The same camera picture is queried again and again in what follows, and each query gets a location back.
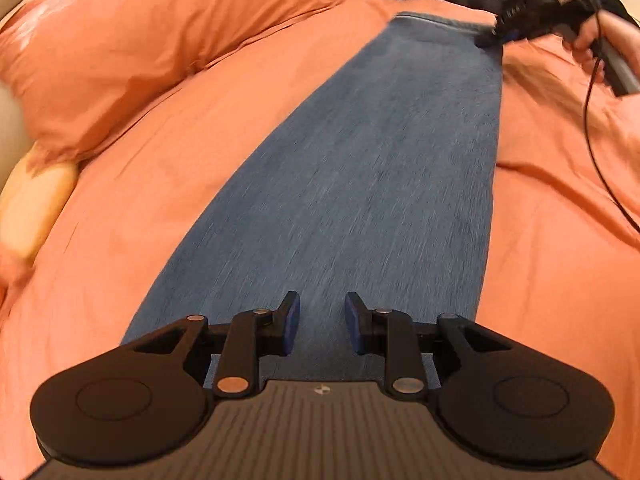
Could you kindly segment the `blue denim jeans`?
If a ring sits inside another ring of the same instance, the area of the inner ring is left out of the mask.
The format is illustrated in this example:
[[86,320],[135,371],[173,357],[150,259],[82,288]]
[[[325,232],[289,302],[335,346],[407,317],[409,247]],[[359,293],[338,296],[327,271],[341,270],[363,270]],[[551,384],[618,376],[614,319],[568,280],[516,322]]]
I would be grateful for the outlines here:
[[344,299],[417,321],[476,315],[492,216],[502,52],[480,28],[401,13],[256,148],[171,255],[126,341],[190,314],[212,323],[302,300],[266,379],[373,379]]

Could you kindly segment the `yellow cushion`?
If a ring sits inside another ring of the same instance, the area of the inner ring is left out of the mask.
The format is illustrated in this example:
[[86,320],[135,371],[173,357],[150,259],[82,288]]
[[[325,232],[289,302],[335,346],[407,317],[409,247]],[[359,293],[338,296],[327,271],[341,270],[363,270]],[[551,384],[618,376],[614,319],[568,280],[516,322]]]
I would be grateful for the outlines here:
[[14,166],[1,192],[1,246],[33,263],[78,180],[76,162],[40,166],[36,148]]

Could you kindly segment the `plain orange pillow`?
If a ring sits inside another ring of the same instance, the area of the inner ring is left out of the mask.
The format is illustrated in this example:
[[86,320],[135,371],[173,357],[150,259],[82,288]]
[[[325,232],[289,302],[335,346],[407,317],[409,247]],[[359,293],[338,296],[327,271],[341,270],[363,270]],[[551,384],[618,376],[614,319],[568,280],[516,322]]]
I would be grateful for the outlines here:
[[1,78],[34,140],[32,166],[102,151],[145,107],[326,0],[43,0],[1,33]]

